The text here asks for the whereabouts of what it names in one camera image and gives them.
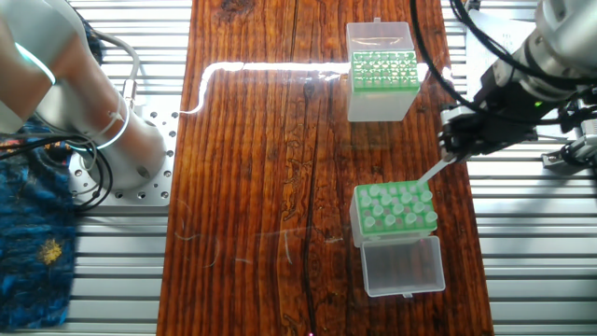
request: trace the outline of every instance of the pipette tip box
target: pipette tip box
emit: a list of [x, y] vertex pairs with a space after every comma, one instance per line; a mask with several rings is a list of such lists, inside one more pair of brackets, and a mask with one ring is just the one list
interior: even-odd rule
[[357, 186], [350, 208], [354, 246], [361, 249], [371, 297], [445, 288], [429, 185], [417, 181]]
[[349, 121], [401, 121], [421, 83], [406, 22], [348, 23]]

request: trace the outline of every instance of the metal base plate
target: metal base plate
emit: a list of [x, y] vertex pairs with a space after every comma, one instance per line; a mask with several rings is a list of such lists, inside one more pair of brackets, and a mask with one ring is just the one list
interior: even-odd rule
[[[137, 106], [135, 112], [141, 118], [155, 124], [160, 130], [166, 144], [166, 160], [160, 172], [146, 184], [136, 189], [113, 189], [99, 207], [167, 206], [170, 204], [179, 115], [177, 112], [158, 112], [147, 106]], [[73, 192], [83, 192], [96, 184], [91, 176], [81, 169], [79, 162], [79, 155], [75, 153], [69, 165], [71, 171], [69, 185]], [[76, 203], [84, 203], [90, 198], [91, 193], [76, 196]]]

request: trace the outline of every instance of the blue cloth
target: blue cloth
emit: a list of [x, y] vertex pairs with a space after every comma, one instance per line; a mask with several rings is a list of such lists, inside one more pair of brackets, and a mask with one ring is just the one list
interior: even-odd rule
[[[101, 63], [103, 45], [81, 20]], [[21, 130], [47, 131], [35, 119]], [[58, 144], [0, 161], [0, 332], [61, 325], [68, 314], [76, 248], [69, 158]]]

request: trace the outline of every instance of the white robotic arm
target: white robotic arm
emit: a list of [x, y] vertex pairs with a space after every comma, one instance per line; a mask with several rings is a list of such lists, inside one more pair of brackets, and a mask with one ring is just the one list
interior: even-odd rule
[[[581, 121], [595, 119], [597, 1], [539, 1], [536, 29], [511, 55], [475, 29], [460, 1], [451, 0], [451, 5], [499, 60], [481, 77], [482, 87], [473, 102], [463, 101], [454, 90], [445, 88], [461, 103], [441, 114], [439, 144], [445, 161], [462, 161], [536, 140], [536, 125], [560, 124], [567, 133]], [[553, 109], [560, 112], [558, 119], [544, 120]], [[594, 159], [595, 152], [593, 143], [579, 143], [564, 149], [561, 158], [550, 155], [548, 163], [562, 159], [582, 166]]]
[[75, 11], [63, 0], [0, 0], [0, 15], [0, 132], [16, 132], [35, 112], [54, 132], [92, 138], [115, 189], [152, 178], [165, 159], [163, 138], [132, 111], [134, 81], [125, 99], [95, 62]]

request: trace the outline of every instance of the wood grain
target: wood grain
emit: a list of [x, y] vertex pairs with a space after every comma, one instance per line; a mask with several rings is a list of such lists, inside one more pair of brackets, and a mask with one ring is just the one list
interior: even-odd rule
[[[448, 65], [439, 2], [419, 4]], [[375, 17], [410, 21], [408, 0], [195, 0], [182, 107], [220, 62], [346, 62], [346, 23]], [[354, 186], [439, 160], [433, 80], [392, 123], [349, 123], [347, 78], [329, 72], [217, 70], [207, 88], [178, 130], [159, 335], [493, 334], [464, 165], [430, 182], [444, 292], [369, 298], [352, 243]]]

